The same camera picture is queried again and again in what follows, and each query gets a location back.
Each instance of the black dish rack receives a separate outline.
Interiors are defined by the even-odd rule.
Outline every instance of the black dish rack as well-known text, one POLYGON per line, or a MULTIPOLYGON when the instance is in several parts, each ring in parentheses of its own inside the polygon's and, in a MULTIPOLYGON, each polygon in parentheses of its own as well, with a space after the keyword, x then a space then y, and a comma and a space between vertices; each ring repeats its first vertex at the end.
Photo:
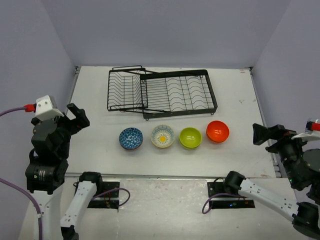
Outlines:
POLYGON ((218 108, 208 71, 154 72, 141 65, 109 71, 107 110, 141 113, 146 120, 194 114, 218 108))

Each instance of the blue patterned bowl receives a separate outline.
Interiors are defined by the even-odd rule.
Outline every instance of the blue patterned bowl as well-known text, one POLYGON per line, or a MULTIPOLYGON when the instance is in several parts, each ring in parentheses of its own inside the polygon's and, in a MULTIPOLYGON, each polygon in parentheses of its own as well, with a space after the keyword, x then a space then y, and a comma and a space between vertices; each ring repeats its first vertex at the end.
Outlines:
POLYGON ((151 142, 158 148, 167 148, 175 141, 174 130, 167 125, 156 126, 151 133, 151 142))
POLYGON ((144 137, 142 132, 135 127, 123 130, 119 135, 119 143, 126 150, 135 150, 142 144, 144 137))

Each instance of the orange bowl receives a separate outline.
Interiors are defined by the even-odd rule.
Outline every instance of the orange bowl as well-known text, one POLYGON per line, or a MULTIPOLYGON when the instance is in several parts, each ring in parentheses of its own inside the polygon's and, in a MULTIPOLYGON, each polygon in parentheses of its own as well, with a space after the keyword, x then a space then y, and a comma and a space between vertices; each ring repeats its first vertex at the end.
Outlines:
POLYGON ((212 121, 206 127, 206 136, 217 144, 226 141, 229 134, 228 126, 222 121, 212 121))

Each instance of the white tabletop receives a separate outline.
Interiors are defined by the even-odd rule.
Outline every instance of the white tabletop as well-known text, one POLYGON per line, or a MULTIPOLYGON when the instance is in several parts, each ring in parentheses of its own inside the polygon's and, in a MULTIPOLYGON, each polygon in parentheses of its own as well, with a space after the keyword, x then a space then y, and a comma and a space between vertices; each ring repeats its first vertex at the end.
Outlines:
POLYGON ((90 126, 72 136, 69 174, 95 171, 119 175, 224 177, 229 171, 238 171, 247 177, 275 177, 271 155, 265 151, 267 145, 252 143, 252 124, 262 124, 262 118, 248 70, 207 69, 218 104, 214 115, 149 121, 139 113, 107 111, 109 70, 111 67, 94 66, 83 66, 80 70, 71 102, 85 109, 90 126), (214 120, 225 122, 230 129, 230 136, 223 144, 213 144, 206 137, 206 127, 214 120), (160 124, 171 126, 176 134, 176 141, 166 149, 155 147, 150 140, 152 129, 160 124), (119 144, 119 134, 128 127, 138 128, 143 133, 144 141, 135 151, 126 151, 119 144), (186 127, 197 128, 202 133, 202 144, 196 150, 180 146, 179 133, 186 127))
MULTIPOLYGON (((66 179, 61 215, 74 194, 66 179)), ((252 179, 260 186, 295 199, 286 178, 252 179)), ((87 209, 81 223, 81 240, 303 240, 291 222, 258 202, 255 208, 215 209, 201 213, 208 198, 206 180, 120 180, 131 199, 119 209, 87 209)), ((127 197, 121 191, 120 201, 127 197)), ((33 240, 34 208, 29 205, 20 240, 33 240)))

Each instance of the wall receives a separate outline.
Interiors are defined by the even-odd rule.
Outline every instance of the wall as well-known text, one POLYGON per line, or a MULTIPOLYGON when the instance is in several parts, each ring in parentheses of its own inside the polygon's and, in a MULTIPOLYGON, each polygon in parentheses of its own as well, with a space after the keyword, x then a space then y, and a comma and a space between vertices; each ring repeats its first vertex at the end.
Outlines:
POLYGON ((42 0, 76 65, 253 66, 290 0, 42 0))
MULTIPOLYGON (((268 126, 304 132, 308 118, 320 118, 320 1, 292 0, 253 69, 268 126)), ((305 149, 319 148, 310 142, 305 149)), ((306 191, 298 201, 309 201, 306 191)))
MULTIPOLYGON (((0 112, 53 95, 65 109, 74 65, 39 0, 7 0, 0 7, 0 112)), ((0 177, 26 188, 33 113, 0 118, 0 177)), ((18 239, 28 199, 0 184, 0 240, 18 239)))

